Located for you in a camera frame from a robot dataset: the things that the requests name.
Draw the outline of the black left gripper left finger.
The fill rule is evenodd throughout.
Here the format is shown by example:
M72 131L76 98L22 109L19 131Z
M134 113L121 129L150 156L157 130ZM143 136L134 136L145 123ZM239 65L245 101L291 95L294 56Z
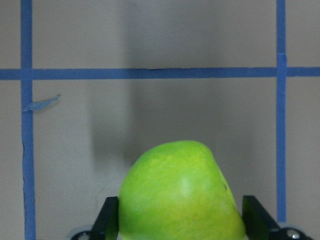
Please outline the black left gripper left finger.
M116 240L119 234L119 200L107 197L91 229L92 240Z

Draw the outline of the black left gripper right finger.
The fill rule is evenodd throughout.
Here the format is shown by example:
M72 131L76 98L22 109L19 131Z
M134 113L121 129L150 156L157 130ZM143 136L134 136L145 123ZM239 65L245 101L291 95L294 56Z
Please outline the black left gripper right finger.
M253 195L242 197L242 219L249 240L277 240L280 227Z

